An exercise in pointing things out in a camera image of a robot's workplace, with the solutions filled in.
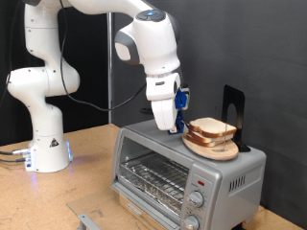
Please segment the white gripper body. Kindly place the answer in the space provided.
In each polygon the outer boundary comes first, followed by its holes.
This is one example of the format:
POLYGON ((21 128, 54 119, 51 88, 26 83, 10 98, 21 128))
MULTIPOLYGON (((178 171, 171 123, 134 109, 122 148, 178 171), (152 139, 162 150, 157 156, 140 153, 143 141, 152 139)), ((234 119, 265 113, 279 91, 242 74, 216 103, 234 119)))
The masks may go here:
POLYGON ((176 126, 175 97, 180 85, 179 74, 160 78, 147 77, 146 83, 146 96, 151 102, 157 127, 160 130, 170 130, 176 126))

